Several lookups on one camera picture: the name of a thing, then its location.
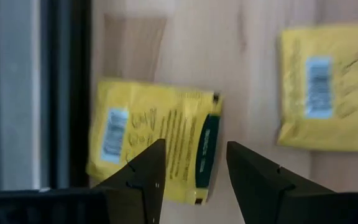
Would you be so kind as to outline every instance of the barcode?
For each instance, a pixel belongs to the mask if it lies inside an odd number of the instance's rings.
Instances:
[[[306,116],[308,118],[328,119],[332,117],[331,72],[330,58],[313,57],[306,62],[308,82]]]
[[[127,120],[127,111],[110,109],[102,144],[103,160],[119,164]]]

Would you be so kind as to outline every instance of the light wood grain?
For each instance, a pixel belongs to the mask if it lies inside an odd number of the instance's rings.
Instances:
[[[224,96],[213,193],[204,207],[164,202],[161,223],[244,222],[229,181],[226,141],[239,141],[333,189],[358,190],[358,154],[311,156],[274,144],[280,127],[278,35],[286,27],[358,21],[358,1],[97,0],[94,77],[106,60],[105,14],[167,17],[154,81],[217,90]]]
[[[152,82],[165,21],[164,17],[114,17],[106,14],[103,75]]]

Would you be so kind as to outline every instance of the wooden table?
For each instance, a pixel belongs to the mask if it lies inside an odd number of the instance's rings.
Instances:
[[[238,141],[334,190],[358,190],[358,153],[275,146],[280,127],[278,34],[286,27],[358,21],[358,0],[94,0],[93,87],[105,72],[105,15],[167,19],[148,25],[152,33],[144,29],[127,34],[139,36],[132,40],[135,43],[162,38],[161,47],[154,48],[159,52],[152,61],[155,72],[130,78],[219,90],[224,95],[212,196],[203,207],[164,202],[161,223],[244,222],[229,181],[227,141]],[[123,51],[133,50],[127,46]],[[137,54],[156,56],[142,47]]]

